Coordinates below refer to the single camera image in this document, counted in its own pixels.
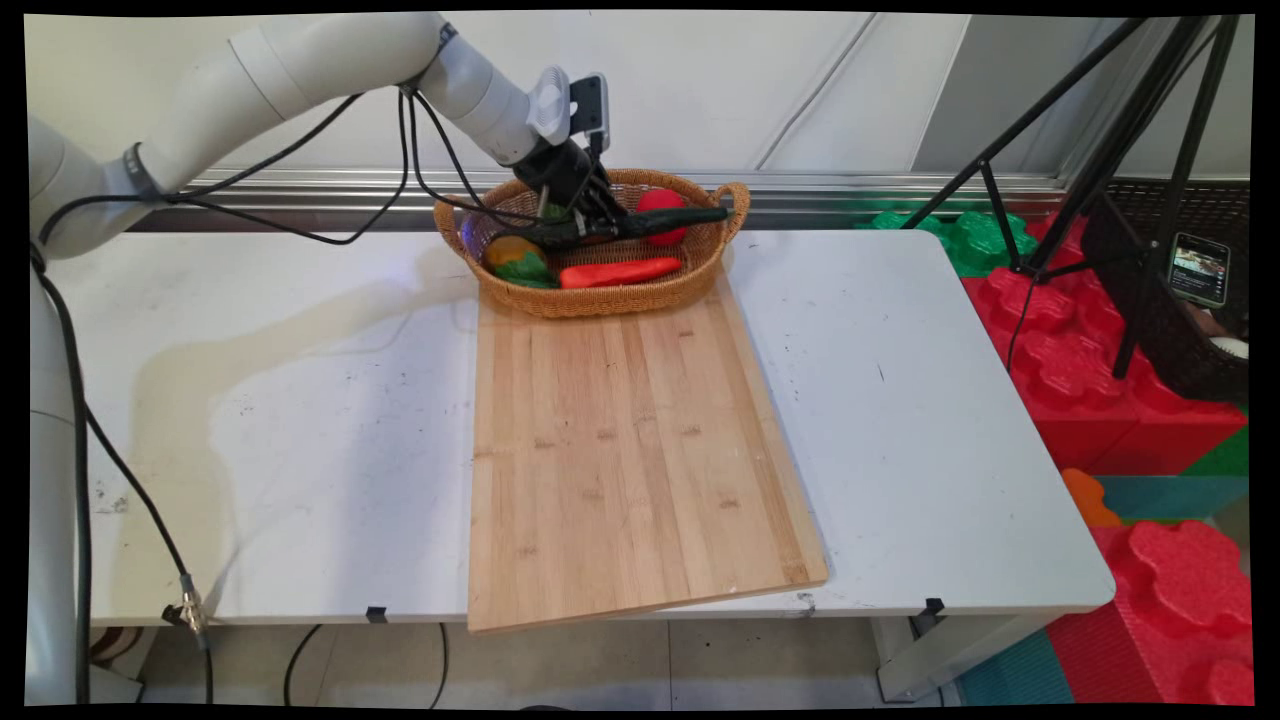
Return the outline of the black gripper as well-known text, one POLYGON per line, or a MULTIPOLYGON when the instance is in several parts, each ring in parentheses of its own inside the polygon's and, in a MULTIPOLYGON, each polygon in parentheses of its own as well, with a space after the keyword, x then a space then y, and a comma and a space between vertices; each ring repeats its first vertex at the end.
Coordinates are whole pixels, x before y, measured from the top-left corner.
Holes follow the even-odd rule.
POLYGON ((516 178, 535 192, 547 191, 550 204, 566 209, 559 223, 561 246, 595 243, 599 236, 622 238, 628 211, 613 195, 600 155, 595 142, 584 149, 572 140, 561 145, 540 141, 515 164, 516 178))

